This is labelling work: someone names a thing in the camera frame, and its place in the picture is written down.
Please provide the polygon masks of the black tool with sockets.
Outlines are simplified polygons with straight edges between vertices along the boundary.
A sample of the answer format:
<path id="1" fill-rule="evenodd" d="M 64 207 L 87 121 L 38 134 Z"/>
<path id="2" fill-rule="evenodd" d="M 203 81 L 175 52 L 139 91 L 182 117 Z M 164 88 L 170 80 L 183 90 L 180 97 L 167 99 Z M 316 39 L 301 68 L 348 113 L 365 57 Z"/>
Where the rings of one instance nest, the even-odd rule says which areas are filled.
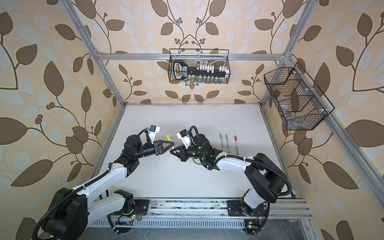
<path id="1" fill-rule="evenodd" d="M 203 64 L 196 62 L 196 65 L 187 64 L 183 60 L 175 60 L 172 63 L 171 73 L 177 80 L 223 80 L 229 79 L 231 73 L 227 66 L 219 66 L 216 68 L 214 65 Z"/>

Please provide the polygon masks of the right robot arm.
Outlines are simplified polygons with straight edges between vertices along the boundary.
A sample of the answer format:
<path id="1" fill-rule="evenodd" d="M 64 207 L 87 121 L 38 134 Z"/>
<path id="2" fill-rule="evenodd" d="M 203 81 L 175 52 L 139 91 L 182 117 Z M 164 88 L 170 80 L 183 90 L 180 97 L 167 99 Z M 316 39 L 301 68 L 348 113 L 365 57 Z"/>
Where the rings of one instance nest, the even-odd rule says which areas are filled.
<path id="1" fill-rule="evenodd" d="M 195 126 L 179 132 L 177 137 L 183 144 L 172 149 L 170 153 L 180 161 L 199 160 L 209 171 L 230 171 L 247 177 L 252 188 L 246 191 L 236 207 L 236 210 L 245 216 L 257 215 L 259 208 L 264 208 L 266 214 L 269 214 L 271 204 L 276 203 L 278 197 L 292 194 L 287 175 L 265 154 L 240 157 L 218 150 L 212 147 L 205 135 L 200 134 Z"/>

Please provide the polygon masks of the red white pen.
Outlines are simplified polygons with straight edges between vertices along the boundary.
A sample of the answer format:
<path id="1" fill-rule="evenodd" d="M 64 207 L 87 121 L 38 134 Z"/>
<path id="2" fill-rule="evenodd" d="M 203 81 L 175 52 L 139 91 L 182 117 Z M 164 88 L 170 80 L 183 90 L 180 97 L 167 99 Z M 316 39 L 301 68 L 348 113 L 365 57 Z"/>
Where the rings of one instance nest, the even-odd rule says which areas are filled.
<path id="1" fill-rule="evenodd" d="M 235 146 L 236 146 L 236 153 L 239 156 L 238 141 L 235 141 Z"/>

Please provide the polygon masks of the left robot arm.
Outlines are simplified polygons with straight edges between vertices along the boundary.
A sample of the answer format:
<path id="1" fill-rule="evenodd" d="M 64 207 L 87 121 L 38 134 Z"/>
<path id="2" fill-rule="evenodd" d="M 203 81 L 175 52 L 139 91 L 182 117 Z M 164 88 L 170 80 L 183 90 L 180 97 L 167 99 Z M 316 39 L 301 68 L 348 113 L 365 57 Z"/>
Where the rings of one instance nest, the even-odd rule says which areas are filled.
<path id="1" fill-rule="evenodd" d="M 144 129 L 143 133 L 147 143 L 141 142 L 140 135 L 129 136 L 120 156 L 109 163 L 104 172 L 73 189 L 57 191 L 48 211 L 36 224 L 32 239 L 39 239 L 39 230 L 43 230 L 53 240 L 76 240 L 90 224 L 128 205 L 131 194 L 126 191 L 116 191 L 103 199 L 99 196 L 132 174 L 140 158 L 162 155 L 175 144 L 166 140 L 155 141 L 157 132 L 151 129 Z"/>

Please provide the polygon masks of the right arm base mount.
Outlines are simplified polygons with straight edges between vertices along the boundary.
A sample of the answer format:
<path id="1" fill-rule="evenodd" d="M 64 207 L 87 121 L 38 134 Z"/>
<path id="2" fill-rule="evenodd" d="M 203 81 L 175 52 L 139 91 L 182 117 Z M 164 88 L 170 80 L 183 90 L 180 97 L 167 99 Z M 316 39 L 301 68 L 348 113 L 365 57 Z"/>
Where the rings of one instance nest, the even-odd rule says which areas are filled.
<path id="1" fill-rule="evenodd" d="M 265 217 L 269 210 L 269 204 L 260 204 L 255 209 L 252 209 L 240 200 L 229 200 L 227 201 L 228 215 L 230 217 Z"/>

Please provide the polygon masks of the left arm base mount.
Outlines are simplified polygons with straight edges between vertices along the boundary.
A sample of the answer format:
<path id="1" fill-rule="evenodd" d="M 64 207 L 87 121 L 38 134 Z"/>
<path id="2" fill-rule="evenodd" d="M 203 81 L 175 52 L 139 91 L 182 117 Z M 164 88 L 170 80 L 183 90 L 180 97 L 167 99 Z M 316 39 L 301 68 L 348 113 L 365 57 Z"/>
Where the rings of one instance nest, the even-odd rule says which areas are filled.
<path id="1" fill-rule="evenodd" d="M 112 213 L 112 216 L 128 216 L 145 215 L 149 210 L 150 200 L 148 199 L 133 199 L 128 204 L 125 204 L 122 210 Z"/>

